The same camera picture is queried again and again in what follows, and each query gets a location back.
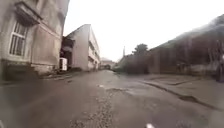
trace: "sidewalk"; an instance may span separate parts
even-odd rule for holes
[[[85,74],[85,72],[68,72],[68,73],[64,73],[64,74],[54,74],[54,75],[47,75],[47,76],[43,76],[39,79],[34,79],[34,81],[5,81],[5,80],[0,80],[0,87],[12,87],[12,86],[16,86],[18,84],[22,84],[25,82],[37,82],[38,81],[52,81],[52,80],[64,80],[64,79],[68,79],[74,76],[79,76],[79,75],[83,75]]]
[[[211,78],[182,75],[142,76],[141,82],[165,90],[182,100],[224,110],[224,84]]]

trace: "building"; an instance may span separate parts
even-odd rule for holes
[[[1,74],[17,66],[32,67],[39,74],[57,69],[69,0],[0,3]]]
[[[62,54],[68,59],[69,68],[84,71],[99,68],[99,46],[90,24],[82,25],[64,38]]]
[[[150,73],[215,76],[224,54],[224,15],[151,49]]]
[[[115,66],[115,62],[113,62],[112,60],[101,58],[100,66],[101,69],[111,69]]]

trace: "cracked asphalt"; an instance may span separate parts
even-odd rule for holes
[[[223,118],[111,71],[0,87],[5,128],[223,128]]]

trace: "street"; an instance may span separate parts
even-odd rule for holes
[[[5,128],[224,127],[222,111],[111,71],[1,86],[0,95]]]

